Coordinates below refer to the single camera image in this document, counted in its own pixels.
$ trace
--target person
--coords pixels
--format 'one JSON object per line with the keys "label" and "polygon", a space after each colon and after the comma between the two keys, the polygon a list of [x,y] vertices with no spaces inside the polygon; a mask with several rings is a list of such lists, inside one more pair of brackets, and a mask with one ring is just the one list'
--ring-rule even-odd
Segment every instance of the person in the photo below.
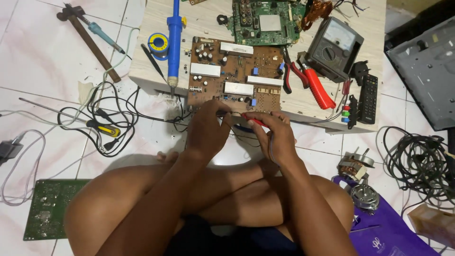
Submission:
{"label": "person", "polygon": [[[289,118],[246,115],[270,128],[249,121],[264,154],[257,163],[207,168],[232,125],[231,109],[210,100],[189,123],[183,152],[91,180],[65,213],[74,255],[357,255],[348,236],[354,204],[341,187],[308,173]],[[212,225],[238,228],[216,236]]]}

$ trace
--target yellow screwdriver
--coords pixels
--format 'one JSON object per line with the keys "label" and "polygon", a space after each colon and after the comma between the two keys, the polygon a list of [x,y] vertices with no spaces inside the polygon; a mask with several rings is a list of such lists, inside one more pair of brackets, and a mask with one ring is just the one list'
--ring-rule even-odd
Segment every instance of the yellow screwdriver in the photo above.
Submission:
{"label": "yellow screwdriver", "polygon": [[120,136],[120,129],[116,128],[116,127],[114,127],[112,125],[102,124],[102,123],[99,123],[99,122],[97,122],[96,120],[93,120],[93,119],[86,121],[86,120],[83,120],[81,118],[76,118],[75,116],[71,116],[69,114],[60,112],[58,110],[43,106],[41,104],[38,104],[38,103],[35,103],[35,102],[31,102],[31,101],[26,100],[24,98],[19,98],[19,99],[22,100],[22,101],[37,105],[39,107],[42,107],[42,108],[45,108],[45,109],[49,109],[49,110],[54,111],[56,113],[59,113],[61,115],[64,115],[64,116],[67,116],[67,117],[70,117],[70,118],[74,118],[74,119],[76,119],[78,121],[81,121],[81,122],[85,123],[87,127],[94,128],[95,130],[99,131],[102,134],[106,134],[106,135],[109,135],[109,136],[114,137],[114,138],[117,138],[118,136]]}

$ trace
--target hammer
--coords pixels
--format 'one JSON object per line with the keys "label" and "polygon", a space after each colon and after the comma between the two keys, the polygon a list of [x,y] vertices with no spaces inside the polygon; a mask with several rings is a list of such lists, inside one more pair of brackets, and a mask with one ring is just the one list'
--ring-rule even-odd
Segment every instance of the hammer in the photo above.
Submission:
{"label": "hammer", "polygon": [[[78,15],[84,15],[85,12],[80,6],[73,7],[73,11],[76,12]],[[90,37],[88,34],[87,30],[82,26],[81,22],[77,19],[77,17],[67,8],[63,8],[62,12],[57,13],[57,19],[61,21],[67,21],[70,20],[71,24],[73,27],[76,29],[76,31],[79,33],[79,35],[82,37],[84,42],[87,44],[87,46],[90,48],[91,52],[95,55],[95,57],[98,59],[100,64],[103,66],[105,70],[108,70],[112,68],[111,64],[109,61],[106,59],[104,54],[101,52],[100,48],[95,44],[93,39]],[[117,72],[114,69],[111,69],[108,72],[109,76],[112,78],[114,83],[120,82],[121,78],[117,74]]]}

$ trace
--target wooden hammer handle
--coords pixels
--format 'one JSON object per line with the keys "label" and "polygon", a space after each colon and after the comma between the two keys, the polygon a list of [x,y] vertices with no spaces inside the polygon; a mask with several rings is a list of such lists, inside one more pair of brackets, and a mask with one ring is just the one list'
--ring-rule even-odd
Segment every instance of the wooden hammer handle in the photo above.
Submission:
{"label": "wooden hammer handle", "polygon": [[[95,42],[90,37],[90,35],[88,34],[87,30],[85,30],[85,28],[82,26],[81,22],[77,19],[77,17],[74,16],[74,15],[71,15],[71,16],[68,17],[68,19],[70,20],[71,24],[73,24],[73,27],[76,29],[76,31],[79,33],[79,35],[82,37],[82,39],[87,44],[87,46],[90,48],[91,52],[93,52],[95,57],[101,63],[103,68],[105,70],[108,70],[108,69],[112,68],[112,66],[109,63],[109,61],[106,59],[104,54],[101,52],[100,48],[98,48],[98,46],[95,44]],[[117,82],[121,81],[120,76],[117,74],[117,72],[114,69],[111,69],[108,72],[108,74],[112,78],[114,83],[117,83]]]}

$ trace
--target circuit board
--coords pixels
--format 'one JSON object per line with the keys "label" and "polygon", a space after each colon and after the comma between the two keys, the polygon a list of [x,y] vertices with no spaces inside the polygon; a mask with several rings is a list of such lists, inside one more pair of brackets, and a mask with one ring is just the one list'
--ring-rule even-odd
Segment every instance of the circuit board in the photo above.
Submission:
{"label": "circuit board", "polygon": [[63,217],[71,199],[89,179],[40,179],[25,227],[24,241],[64,239]]}
{"label": "circuit board", "polygon": [[226,24],[237,44],[290,45],[300,38],[306,8],[300,2],[233,0]]}
{"label": "circuit board", "polygon": [[206,1],[206,0],[182,0],[182,2],[186,2],[186,1],[190,1],[190,4],[191,5],[197,5],[203,1]]}
{"label": "circuit board", "polygon": [[[278,47],[270,46],[254,46],[253,56],[244,57],[237,55],[226,55],[220,53],[221,42],[233,43],[231,41],[223,41],[210,38],[194,37],[192,44],[192,52],[196,49],[201,49],[204,44],[210,44],[210,47],[205,46],[203,51],[211,53],[213,58],[211,61],[207,59],[198,59],[197,54],[192,54],[191,63],[209,64],[221,67],[221,75],[219,77],[202,76],[199,81],[194,79],[194,75],[190,75],[188,85],[188,110],[196,111],[200,106],[211,99],[219,99],[223,103],[231,107],[233,112],[243,113],[246,111],[279,111],[280,110],[280,86],[254,84],[254,94],[251,96],[236,95],[234,93],[225,93],[223,88],[225,82],[252,84],[246,82],[247,77],[252,75],[253,68],[258,68],[258,77],[279,79],[280,75],[277,68],[283,62],[283,53]],[[226,57],[225,65],[221,64],[221,60]],[[251,106],[251,100],[255,100],[255,106]]]}

